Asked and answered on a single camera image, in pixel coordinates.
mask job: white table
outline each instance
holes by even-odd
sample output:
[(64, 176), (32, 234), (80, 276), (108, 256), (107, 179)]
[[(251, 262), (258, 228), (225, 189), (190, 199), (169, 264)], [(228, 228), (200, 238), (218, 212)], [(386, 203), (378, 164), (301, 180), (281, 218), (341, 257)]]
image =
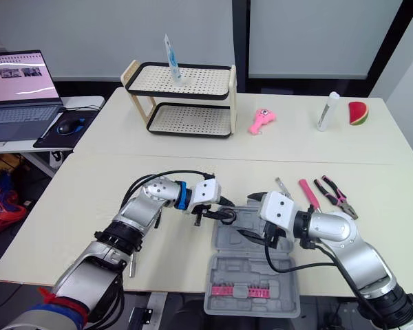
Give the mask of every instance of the white table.
[[(88, 105), (94, 105), (97, 107), (102, 107), (104, 105), (104, 98), (102, 96), (74, 96), (74, 97), (64, 97), (61, 98), (64, 107), (66, 108), (77, 108), (86, 107)], [(57, 120), (60, 118), (61, 113), (59, 113), (55, 119), (51, 122), (49, 129)], [(66, 151), (72, 150), (72, 148), (34, 148), (33, 145), (36, 140), (24, 140), (24, 141), (7, 141), (0, 142), (0, 153), (20, 153), (24, 158), (32, 162), (35, 166), (40, 168), (44, 173), (53, 177), (55, 170), (49, 166), (43, 159), (36, 155), (43, 151)]]
[[(266, 162), (232, 159), (134, 155), (69, 156), (50, 182), (22, 229), (0, 260), (0, 281), (53, 285), (67, 266), (107, 227), (129, 185), (138, 177), (170, 169), (214, 172), (222, 194), (237, 205), (250, 193), (278, 190), (280, 176), (294, 200), (308, 203), (297, 181), (330, 176), (359, 215), (362, 237), (387, 261), (399, 284), (413, 292), (413, 166)], [(193, 184), (196, 175), (172, 176)], [(323, 211), (338, 210), (314, 189)], [(126, 290), (203, 292), (211, 255), (214, 220), (194, 227), (194, 216), (164, 209), (160, 227), (150, 229), (138, 253), (134, 278), (124, 275)], [(292, 253), (298, 265), (328, 259), (318, 251)], [(298, 272), (304, 295), (351, 296), (333, 267)]]
[[(154, 135), (148, 132), (127, 92), (118, 88), (74, 148), (75, 153), (159, 155), (231, 160), (413, 165), (413, 150), (380, 98), (341, 98), (333, 125), (316, 124), (327, 97), (237, 94), (236, 133), (227, 139)], [(158, 102), (169, 99), (156, 99)], [(173, 102), (201, 103), (200, 100)], [(348, 103), (362, 100), (367, 121), (349, 125)], [(202, 101), (223, 104), (220, 101)], [(255, 110), (266, 107), (277, 121), (248, 133)]]

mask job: white cap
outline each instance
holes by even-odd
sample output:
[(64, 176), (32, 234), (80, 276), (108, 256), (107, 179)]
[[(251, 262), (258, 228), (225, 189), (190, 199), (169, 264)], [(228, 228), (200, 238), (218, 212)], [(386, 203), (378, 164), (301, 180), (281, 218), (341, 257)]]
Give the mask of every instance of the white cap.
[(339, 100), (339, 94), (336, 91), (333, 91), (329, 94), (327, 104), (329, 107), (333, 107)]

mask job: red strap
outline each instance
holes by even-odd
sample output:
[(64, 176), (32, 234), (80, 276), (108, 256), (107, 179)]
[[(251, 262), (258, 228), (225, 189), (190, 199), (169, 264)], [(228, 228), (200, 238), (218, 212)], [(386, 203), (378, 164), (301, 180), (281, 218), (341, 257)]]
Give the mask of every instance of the red strap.
[(83, 317), (83, 327), (86, 325), (88, 310), (86, 310), (86, 308), (84, 308), (82, 305), (68, 298), (57, 297), (56, 294), (49, 292), (44, 287), (39, 287), (38, 290), (41, 293), (41, 295), (44, 297), (45, 304), (55, 304), (58, 306), (70, 308), (71, 310), (75, 311), (76, 313), (80, 314)]
[(43, 302), (45, 304), (50, 304), (56, 297), (56, 294), (53, 294), (51, 292), (49, 292), (46, 288), (44, 287), (39, 287), (38, 291), (40, 292), (40, 294), (44, 297)]

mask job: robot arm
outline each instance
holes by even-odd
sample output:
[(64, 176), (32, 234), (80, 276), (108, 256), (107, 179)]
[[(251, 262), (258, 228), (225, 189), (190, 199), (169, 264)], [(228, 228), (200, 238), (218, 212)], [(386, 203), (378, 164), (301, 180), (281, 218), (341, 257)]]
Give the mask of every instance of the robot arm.
[(95, 233), (96, 241), (64, 272), (52, 292), (45, 293), (45, 303), (21, 314), (3, 329), (80, 330), (87, 322), (96, 322), (92, 329), (107, 329), (103, 321), (107, 321), (110, 306), (119, 300), (123, 304), (122, 273), (129, 256), (140, 251), (143, 237), (162, 208), (175, 207), (187, 213), (200, 210), (208, 216), (215, 213), (207, 208), (224, 200), (214, 178), (200, 181), (192, 189), (183, 181), (166, 177), (148, 181), (104, 231)]
[(346, 213), (314, 213), (298, 210), (291, 199), (268, 192), (260, 217), (284, 231), (289, 241), (300, 239), (303, 248), (323, 243), (359, 298), (361, 315), (380, 328), (413, 330), (413, 296), (407, 295), (379, 253), (360, 236)]

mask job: laptop screen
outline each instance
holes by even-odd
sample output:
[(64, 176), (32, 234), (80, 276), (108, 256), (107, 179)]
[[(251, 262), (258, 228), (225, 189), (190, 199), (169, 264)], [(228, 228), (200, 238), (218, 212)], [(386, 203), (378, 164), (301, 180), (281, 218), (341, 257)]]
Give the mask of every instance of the laptop screen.
[(40, 52), (0, 55), (0, 102), (58, 97)]

